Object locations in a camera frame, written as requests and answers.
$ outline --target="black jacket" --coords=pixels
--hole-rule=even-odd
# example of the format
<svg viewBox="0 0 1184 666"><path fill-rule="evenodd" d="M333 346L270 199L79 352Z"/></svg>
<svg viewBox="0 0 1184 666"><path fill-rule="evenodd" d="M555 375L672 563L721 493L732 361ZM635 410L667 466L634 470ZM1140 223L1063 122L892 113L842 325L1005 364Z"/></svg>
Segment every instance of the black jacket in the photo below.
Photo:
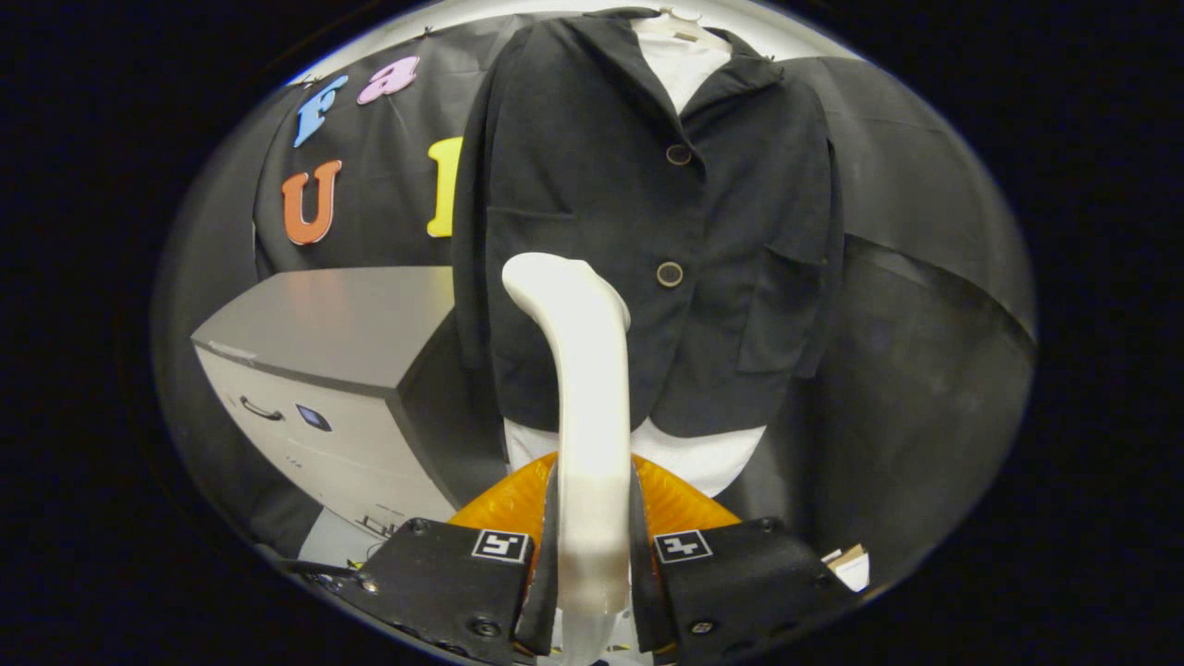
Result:
<svg viewBox="0 0 1184 666"><path fill-rule="evenodd" d="M477 92L453 209L465 365L502 414L556 430L554 363L501 283L523 251L581 258L629 306L631 427L676 436L767 423L813 373L842 262L822 105L734 34L681 116L628 8L523 27ZM674 262L665 284L658 267Z"/></svg>

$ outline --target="jacket sleeve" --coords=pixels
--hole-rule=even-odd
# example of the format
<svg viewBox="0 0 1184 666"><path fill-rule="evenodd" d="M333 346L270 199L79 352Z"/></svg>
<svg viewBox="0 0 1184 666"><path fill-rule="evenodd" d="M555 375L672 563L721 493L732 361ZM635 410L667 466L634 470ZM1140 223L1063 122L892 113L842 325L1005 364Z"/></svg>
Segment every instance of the jacket sleeve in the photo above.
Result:
<svg viewBox="0 0 1184 666"><path fill-rule="evenodd" d="M794 376L810 378L815 376L822 357L830 340L835 334L836 318L838 310L839 294L843 278L843 251L844 251L844 225L843 225L843 198L838 178L838 162L835 158L835 145L830 140L830 129L826 127L826 114L822 102L813 96L817 113L819 132L824 136L824 151L819 151L816 159L825 161L825 173L829 175L829 186L825 187L828 199L826 210L826 235L825 235L825 264L822 271L821 294L818 297L818 315L815 319L813 332L810 341L802 352Z"/></svg>
<svg viewBox="0 0 1184 666"><path fill-rule="evenodd" d="M452 204L452 292L461 338L461 364L485 366L489 357L489 308L485 286L485 205L490 154L502 92L529 27L519 30L498 52L477 89L461 141L456 198Z"/></svg>

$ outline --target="orange letter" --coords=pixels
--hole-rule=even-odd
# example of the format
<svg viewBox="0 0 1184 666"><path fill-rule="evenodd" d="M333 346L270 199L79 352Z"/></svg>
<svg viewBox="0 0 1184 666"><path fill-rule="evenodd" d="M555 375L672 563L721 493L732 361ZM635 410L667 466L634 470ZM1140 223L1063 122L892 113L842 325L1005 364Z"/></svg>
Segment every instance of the orange letter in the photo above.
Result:
<svg viewBox="0 0 1184 666"><path fill-rule="evenodd" d="M284 181L284 229L297 245L309 245L324 238L333 225L333 181L341 171L341 160L332 160L316 167L316 219L304 222L304 184L307 173L297 173Z"/></svg>

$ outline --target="jacket collar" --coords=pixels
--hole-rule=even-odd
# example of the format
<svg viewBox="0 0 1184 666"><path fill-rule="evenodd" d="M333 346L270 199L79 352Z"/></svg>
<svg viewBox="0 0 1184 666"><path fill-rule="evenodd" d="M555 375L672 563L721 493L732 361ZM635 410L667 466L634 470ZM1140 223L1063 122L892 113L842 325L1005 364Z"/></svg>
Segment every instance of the jacket collar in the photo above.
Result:
<svg viewBox="0 0 1184 666"><path fill-rule="evenodd" d="M637 33L633 32L629 23L633 19L650 19L659 15L662 15L661 12L646 7L622 7L587 12L584 17L571 20L570 25L581 33L604 58L630 79L637 82L652 100L662 105L665 114L677 122L678 117L674 111L670 96L667 95L665 88L654 70L645 63ZM747 41L732 32L714 27L706 30L732 45L732 58L707 77L703 85L695 91L682 111L683 117L689 117L699 109L721 100L772 85L784 76L781 68L773 65Z"/></svg>

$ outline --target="yellow letter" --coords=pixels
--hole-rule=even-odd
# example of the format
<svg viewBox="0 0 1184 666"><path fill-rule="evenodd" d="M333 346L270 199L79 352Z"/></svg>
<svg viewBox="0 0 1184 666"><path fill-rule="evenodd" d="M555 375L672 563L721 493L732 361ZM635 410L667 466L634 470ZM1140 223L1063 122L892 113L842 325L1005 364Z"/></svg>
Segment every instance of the yellow letter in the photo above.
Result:
<svg viewBox="0 0 1184 666"><path fill-rule="evenodd" d="M427 223L427 235L435 238L452 236L452 201L456 198L456 171L461 162L461 140L453 136L432 143L427 156L436 160L436 217Z"/></svg>

